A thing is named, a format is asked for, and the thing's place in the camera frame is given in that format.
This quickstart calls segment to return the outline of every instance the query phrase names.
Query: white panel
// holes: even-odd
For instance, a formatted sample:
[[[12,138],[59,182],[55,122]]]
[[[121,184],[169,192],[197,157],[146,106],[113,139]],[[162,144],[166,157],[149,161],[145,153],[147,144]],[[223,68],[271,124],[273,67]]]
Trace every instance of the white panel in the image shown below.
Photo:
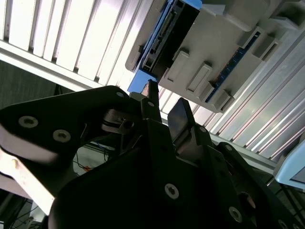
[[[43,53],[43,58],[48,61],[52,60],[57,34],[61,24],[61,16],[64,5],[65,5],[65,0],[56,0],[53,7],[52,18],[49,25],[49,32]]]
[[[164,120],[167,120],[167,114],[163,113],[162,111],[160,112],[161,118]]]
[[[126,7],[122,9],[124,10],[122,16],[117,20],[114,33],[112,33],[98,71],[98,76],[100,78],[99,83],[102,85],[107,85],[108,79],[122,48],[122,44],[126,39],[126,34],[137,9],[138,2],[138,0],[127,1]]]
[[[74,69],[93,2],[94,0],[75,0],[71,2],[56,61],[58,65],[70,71]]]
[[[194,114],[194,118],[197,123],[199,123],[200,125],[204,125],[212,114],[212,111],[204,107],[199,107],[199,109]]]
[[[171,109],[173,108],[173,106],[175,106],[175,104],[176,104],[176,102],[178,101],[179,98],[180,98],[179,95],[177,95],[175,93],[172,93],[171,97],[166,102],[162,111],[164,113],[168,114],[171,111]]]
[[[290,81],[283,82],[278,88],[279,91],[272,96],[272,99],[264,104],[255,115],[251,117],[245,128],[241,129],[238,137],[234,137],[234,143],[244,146],[265,124],[266,120],[272,120],[273,116],[292,102],[298,94],[305,89],[305,62],[302,61],[295,71],[292,72]]]
[[[191,110],[193,111],[193,110],[195,109],[195,107],[197,106],[197,104],[196,104],[196,103],[193,103],[192,101],[190,101],[190,100],[188,100],[188,99],[187,99],[187,101],[189,101],[190,108],[191,108]]]
[[[28,50],[36,0],[14,0],[10,20],[9,43]]]
[[[117,85],[126,91],[131,81],[133,80],[135,73],[128,71],[125,67],[125,63],[132,49],[132,46],[138,36],[138,33],[143,25],[143,22],[146,18],[146,15],[148,13],[148,10],[150,9],[152,2],[153,0],[145,0],[141,2],[141,5],[133,21],[132,27],[129,30],[128,37],[120,52],[119,58],[115,63],[114,69],[111,73],[107,85]]]
[[[102,0],[90,23],[80,53],[78,73],[94,80],[123,0]]]
[[[242,108],[234,120],[232,120],[223,130],[220,136],[231,139],[237,131],[243,127],[248,119],[258,110],[258,108],[274,93],[279,85],[293,72],[295,65],[304,58],[305,40],[301,39],[294,49],[283,60],[281,65],[268,77],[260,86],[257,92],[251,97],[247,104]]]
[[[159,99],[159,108],[160,110],[163,109],[164,105],[166,104],[167,100],[169,99],[169,97],[172,95],[172,92],[170,90],[165,90],[161,96],[161,98]]]
[[[6,0],[0,0],[0,39],[3,40],[5,30]]]
[[[11,10],[13,6],[13,0],[6,0],[5,10],[5,28],[3,38],[8,38],[10,33],[10,21],[11,21]]]
[[[37,56],[43,56],[44,45],[48,35],[49,22],[51,19],[54,0],[40,0],[39,11],[37,16],[34,50]]]

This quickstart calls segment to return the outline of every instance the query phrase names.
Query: black cable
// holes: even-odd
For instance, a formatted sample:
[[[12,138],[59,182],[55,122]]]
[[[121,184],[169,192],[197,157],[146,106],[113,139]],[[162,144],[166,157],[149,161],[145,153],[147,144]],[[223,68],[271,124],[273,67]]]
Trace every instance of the black cable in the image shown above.
[[[279,194],[281,191],[283,191],[283,189],[281,188],[280,190],[278,190],[275,195]]]
[[[59,87],[58,87],[58,91],[59,91],[60,94],[63,94],[63,93],[62,93],[62,88],[61,88],[60,85],[59,85]]]
[[[22,218],[22,217],[24,217],[24,216],[26,216],[27,214],[31,213],[31,212],[34,211],[36,208],[38,208],[38,206],[36,206],[35,208],[33,208],[31,211],[28,211],[27,213],[24,213],[23,215],[19,216],[17,219],[15,219],[15,221],[18,220],[18,219],[20,219],[20,218]]]
[[[25,199],[24,202],[21,204],[19,210],[18,210],[18,211],[16,212],[16,214],[14,215],[12,222],[11,222],[10,224],[8,224],[8,225],[10,225],[10,226],[9,226],[10,229],[13,227],[14,223],[16,222],[17,217],[18,217],[20,211],[22,210],[22,208],[24,207],[25,203],[27,203],[27,199]]]
[[[94,167],[85,167],[85,166],[83,166],[82,164],[80,164],[79,163],[79,161],[78,161],[78,155],[77,155],[77,153],[76,153],[76,160],[77,161],[73,161],[74,163],[76,163],[80,168],[82,168],[82,169],[93,169]]]
[[[109,152],[110,152],[110,150],[107,149],[107,148],[105,148],[105,147],[103,147],[103,146],[101,146],[98,142],[96,142],[96,144],[99,146],[100,149],[103,150],[103,153],[104,153],[104,163],[107,162],[107,161],[108,161],[108,158],[109,158]]]
[[[26,221],[25,222],[23,222],[22,224],[20,224],[20,225],[18,225],[17,227],[15,227],[15,228],[18,228],[18,227],[20,227],[21,225],[24,225],[24,224],[27,224],[26,223]],[[37,224],[31,224],[31,226],[30,226],[30,228],[33,228],[33,227],[36,227],[36,226],[39,226],[41,223],[37,223]]]
[[[23,223],[23,224],[26,224],[26,222],[28,221],[28,219],[26,221],[21,221],[20,219],[17,219],[19,222]]]
[[[38,228],[36,228],[38,226],[38,228],[41,226],[40,224],[39,225],[33,225],[33,226],[31,226],[31,227],[29,227],[29,229],[32,229],[32,228],[35,228],[35,229],[38,229]]]
[[[296,203],[294,202],[294,200],[292,199],[291,195],[288,192],[288,189],[286,189],[286,187],[282,184],[280,184],[282,190],[285,192],[285,195],[288,199],[288,201],[290,202],[291,206],[294,208],[294,210],[296,211],[297,215],[299,216],[301,222],[305,225],[305,218],[303,217],[301,210],[298,209]]]

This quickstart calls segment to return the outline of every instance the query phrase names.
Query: black mechanical bracket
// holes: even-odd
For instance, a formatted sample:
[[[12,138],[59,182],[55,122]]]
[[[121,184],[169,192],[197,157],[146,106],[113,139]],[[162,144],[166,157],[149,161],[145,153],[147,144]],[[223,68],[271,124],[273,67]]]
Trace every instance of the black mechanical bracket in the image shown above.
[[[72,176],[77,149],[109,134],[128,143]],[[231,145],[212,143],[186,100],[164,125],[152,81],[138,99],[107,86],[7,107],[0,147],[0,188],[30,196],[45,228],[303,228]]]

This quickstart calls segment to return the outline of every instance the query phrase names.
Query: cable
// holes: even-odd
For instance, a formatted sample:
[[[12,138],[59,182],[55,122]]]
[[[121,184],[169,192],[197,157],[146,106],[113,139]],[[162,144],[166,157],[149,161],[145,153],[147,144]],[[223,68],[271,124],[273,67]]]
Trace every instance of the cable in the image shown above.
[[[101,146],[98,142],[96,142],[96,144],[99,146],[99,148],[103,149],[104,150],[104,163],[108,161],[108,158],[109,158],[109,152],[110,150]]]
[[[10,228],[10,229],[13,227],[14,223],[15,223],[16,220],[17,220],[17,217],[18,217],[20,211],[22,210],[22,208],[24,207],[24,205],[25,205],[26,203],[27,203],[27,199],[24,200],[23,204],[21,204],[19,210],[18,210],[18,211],[16,212],[16,214],[14,215],[13,220],[12,220],[12,223],[9,223],[9,225],[10,225],[9,228]]]
[[[33,208],[31,211],[28,211],[27,213],[24,213],[23,215],[19,216],[17,219],[15,219],[15,221],[18,220],[18,219],[20,219],[20,218],[22,218],[22,217],[24,217],[24,216],[26,216],[27,214],[31,213],[31,212],[34,211],[36,208],[38,208],[38,206],[36,206],[35,208]]]
[[[76,153],[76,160],[77,161],[73,161],[73,162],[76,163],[82,169],[93,169],[94,168],[94,167],[85,167],[82,164],[80,164],[79,161],[78,161],[78,154],[77,153]]]
[[[278,190],[275,195],[279,194],[281,191],[283,191],[283,189],[281,188],[280,190]]]

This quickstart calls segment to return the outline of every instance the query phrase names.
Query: wire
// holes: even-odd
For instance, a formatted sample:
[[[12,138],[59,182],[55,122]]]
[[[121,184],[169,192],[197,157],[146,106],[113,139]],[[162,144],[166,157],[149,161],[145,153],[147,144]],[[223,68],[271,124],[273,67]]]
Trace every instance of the wire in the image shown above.
[[[61,88],[60,85],[59,85],[59,87],[58,87],[58,91],[59,91],[60,94],[63,94],[63,93],[62,93],[62,88]]]
[[[20,211],[22,210],[22,208],[24,207],[24,205],[25,205],[26,203],[27,203],[27,199],[24,200],[23,204],[21,204],[19,210],[18,210],[17,213],[14,215],[13,220],[12,220],[12,223],[10,224],[10,227],[9,227],[10,229],[13,227],[14,223],[15,223],[16,220],[17,220],[17,217],[18,217]]]
[[[79,161],[78,161],[78,154],[77,153],[76,153],[76,160],[77,161],[73,161],[73,162],[76,163],[82,169],[93,169],[94,168],[94,167],[85,167],[82,164],[80,164]]]
[[[281,188],[280,190],[278,190],[275,195],[277,196],[277,194],[279,194],[281,191],[283,191],[283,189]]]
[[[104,150],[104,163],[108,161],[108,158],[109,158],[109,149],[101,146],[98,142],[96,142],[96,144],[99,146],[99,148],[103,149]]]
[[[17,219],[15,219],[15,221],[16,221],[16,220],[19,220],[20,218],[22,218],[22,217],[26,216],[27,214],[31,213],[31,212],[34,211],[36,208],[38,208],[38,206],[36,206],[35,208],[33,208],[31,211],[28,211],[27,213],[24,213],[23,215],[19,216]]]

